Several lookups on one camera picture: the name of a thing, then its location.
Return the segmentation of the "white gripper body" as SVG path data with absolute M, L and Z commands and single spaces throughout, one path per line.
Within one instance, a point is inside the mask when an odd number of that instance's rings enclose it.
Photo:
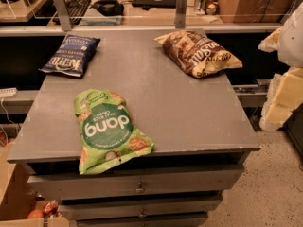
M 292 67 L 303 67 L 303 2 L 281 28 L 278 59 Z

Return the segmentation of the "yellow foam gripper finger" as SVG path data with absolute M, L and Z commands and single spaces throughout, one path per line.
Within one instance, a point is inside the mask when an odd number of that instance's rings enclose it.
M 303 68 L 291 67 L 283 75 L 274 74 L 261 111 L 260 127 L 276 131 L 303 103 Z
M 278 28 L 272 32 L 269 36 L 260 42 L 258 49 L 268 53 L 277 51 L 280 32 L 281 28 Z

